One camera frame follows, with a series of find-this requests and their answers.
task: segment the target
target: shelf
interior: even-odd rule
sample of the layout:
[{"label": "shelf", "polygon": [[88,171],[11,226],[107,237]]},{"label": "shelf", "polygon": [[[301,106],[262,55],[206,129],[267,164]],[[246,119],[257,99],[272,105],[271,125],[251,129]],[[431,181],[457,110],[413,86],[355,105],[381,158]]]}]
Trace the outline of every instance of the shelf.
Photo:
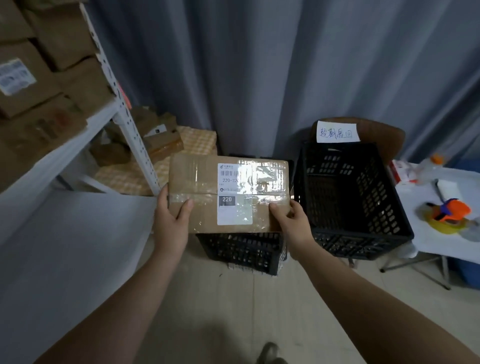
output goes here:
[{"label": "shelf", "polygon": [[0,357],[31,363],[135,271],[154,197],[54,191],[0,246]]},{"label": "shelf", "polygon": [[0,244],[23,224],[43,201],[39,198],[52,180],[80,153],[92,138],[115,115],[119,107],[114,100],[87,119],[83,132],[47,154],[31,170],[0,194]]}]

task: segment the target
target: yellow checkered tablecloth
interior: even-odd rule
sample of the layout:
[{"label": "yellow checkered tablecloth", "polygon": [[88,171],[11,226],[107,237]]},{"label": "yellow checkered tablecloth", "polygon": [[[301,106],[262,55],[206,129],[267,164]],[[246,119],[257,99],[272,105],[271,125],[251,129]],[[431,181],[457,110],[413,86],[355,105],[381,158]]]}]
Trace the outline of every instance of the yellow checkered tablecloth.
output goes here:
[{"label": "yellow checkered tablecloth", "polygon": [[[178,131],[183,141],[184,150],[188,154],[215,154],[216,132],[179,126]],[[160,187],[168,182],[170,157],[154,164]],[[121,194],[151,196],[152,190],[136,161],[116,166],[101,167],[94,178]]]}]

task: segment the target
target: chair backrest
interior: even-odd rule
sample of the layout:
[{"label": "chair backrest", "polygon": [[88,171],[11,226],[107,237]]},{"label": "chair backrest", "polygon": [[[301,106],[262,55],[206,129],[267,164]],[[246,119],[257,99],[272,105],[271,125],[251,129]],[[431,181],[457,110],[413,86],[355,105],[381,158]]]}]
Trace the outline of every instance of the chair backrest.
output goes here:
[{"label": "chair backrest", "polygon": [[[402,129],[378,121],[348,117],[321,118],[320,120],[356,124],[360,142],[376,143],[385,165],[400,152],[405,140],[405,132]],[[315,141],[316,135],[317,122],[314,122],[310,130],[310,140]]]}]

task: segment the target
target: white table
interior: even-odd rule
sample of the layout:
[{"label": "white table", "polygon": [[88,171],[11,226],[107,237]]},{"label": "white table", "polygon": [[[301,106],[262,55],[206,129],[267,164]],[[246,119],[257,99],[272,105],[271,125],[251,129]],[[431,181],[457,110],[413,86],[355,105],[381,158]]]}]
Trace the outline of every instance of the white table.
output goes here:
[{"label": "white table", "polygon": [[[471,214],[467,216],[468,218],[480,216],[480,173],[442,168],[439,171],[438,178],[454,181],[458,184],[464,202],[472,209]],[[442,234],[431,228],[430,225],[421,218],[419,209],[422,209],[422,206],[426,202],[437,205],[442,203],[432,183],[424,186],[411,186],[407,189],[398,187],[397,192],[405,214],[412,226],[413,233],[415,234],[411,246],[403,247],[404,250],[405,248],[410,248],[412,257],[414,257],[417,252],[431,253],[438,256],[420,261],[410,261],[393,267],[389,266],[390,261],[388,261],[380,271],[386,272],[407,265],[441,258],[445,278],[445,284],[442,284],[442,286],[449,290],[447,257],[450,256],[480,264],[480,243],[468,241],[459,234]]]}]

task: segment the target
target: table top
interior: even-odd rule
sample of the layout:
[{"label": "table top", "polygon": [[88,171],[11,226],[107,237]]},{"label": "table top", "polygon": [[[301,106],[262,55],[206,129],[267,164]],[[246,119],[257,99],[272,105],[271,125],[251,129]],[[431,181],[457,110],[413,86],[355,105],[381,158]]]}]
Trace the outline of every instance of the table top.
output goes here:
[{"label": "table top", "polygon": [[[438,178],[458,184],[464,202],[472,209],[467,218],[480,216],[480,173],[442,168]],[[442,202],[433,184],[411,186],[404,190],[398,187],[397,192],[415,234],[412,243],[418,251],[451,256],[480,264],[480,243],[468,241],[459,234],[442,234],[420,218],[419,209],[426,202],[437,205]]]}]

